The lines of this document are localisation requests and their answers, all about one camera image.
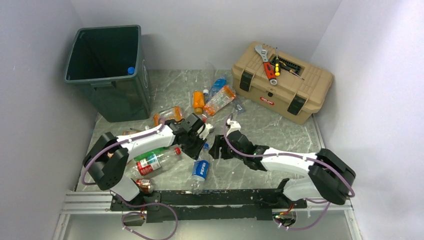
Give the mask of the red label Coke bottle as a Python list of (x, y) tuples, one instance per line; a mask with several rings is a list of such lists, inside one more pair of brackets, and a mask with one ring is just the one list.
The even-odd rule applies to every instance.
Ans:
[(181, 159), (180, 147), (167, 148), (140, 161), (130, 160), (126, 165), (126, 174), (133, 178), (160, 174), (172, 169)]

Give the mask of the clear orange-label bottle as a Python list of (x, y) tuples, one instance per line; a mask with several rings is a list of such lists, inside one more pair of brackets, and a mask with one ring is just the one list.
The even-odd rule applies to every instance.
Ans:
[(219, 110), (228, 105), (236, 98), (235, 91), (228, 85), (224, 85), (203, 107), (209, 115), (214, 116)]

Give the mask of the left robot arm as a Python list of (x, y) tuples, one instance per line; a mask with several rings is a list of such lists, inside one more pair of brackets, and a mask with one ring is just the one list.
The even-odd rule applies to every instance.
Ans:
[(131, 210), (139, 209), (144, 196), (136, 182), (124, 175), (127, 162), (158, 148), (178, 145), (192, 159), (199, 157), (214, 129), (195, 113), (179, 121), (164, 120), (158, 126), (129, 135), (102, 134), (83, 159), (81, 184), (96, 185), (120, 196)]

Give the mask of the Pepsi bottle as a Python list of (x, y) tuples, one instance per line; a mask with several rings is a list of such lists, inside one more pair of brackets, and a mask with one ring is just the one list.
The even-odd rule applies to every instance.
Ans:
[(209, 144), (205, 143), (198, 159), (194, 161), (191, 174), (191, 192), (194, 195), (200, 195), (204, 189), (211, 164), (209, 150)]
[(127, 69), (127, 74), (128, 75), (133, 75), (135, 73), (135, 68), (134, 67), (129, 67), (128, 69)]

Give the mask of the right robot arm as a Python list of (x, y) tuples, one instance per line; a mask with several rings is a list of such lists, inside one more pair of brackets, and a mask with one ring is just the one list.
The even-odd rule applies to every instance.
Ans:
[(317, 153), (297, 153), (253, 144), (240, 131), (217, 135), (209, 150), (213, 159), (241, 160), (255, 171), (283, 171), (300, 179), (281, 181), (275, 194), (276, 203), (287, 208), (293, 202), (306, 199), (324, 199), (335, 205), (345, 204), (353, 197), (355, 171), (327, 148)]

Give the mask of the blue label water bottle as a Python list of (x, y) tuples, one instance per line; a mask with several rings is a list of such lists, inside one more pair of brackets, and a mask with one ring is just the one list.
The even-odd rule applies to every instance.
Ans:
[(222, 75), (218, 79), (216, 79), (212, 84), (210, 82), (206, 82), (206, 86), (204, 87), (202, 93), (206, 99), (211, 99), (215, 94), (217, 94), (221, 88), (223, 88), (227, 84), (227, 77)]

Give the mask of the crushed clear blue bottle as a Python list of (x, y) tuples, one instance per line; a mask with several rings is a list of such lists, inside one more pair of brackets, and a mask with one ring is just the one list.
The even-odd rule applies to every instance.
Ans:
[(246, 109), (243, 107), (242, 102), (238, 102), (236, 100), (233, 100), (231, 102), (231, 105), (233, 106), (235, 113), (238, 114), (238, 115), (241, 114), (241, 113), (244, 113), (246, 111)]

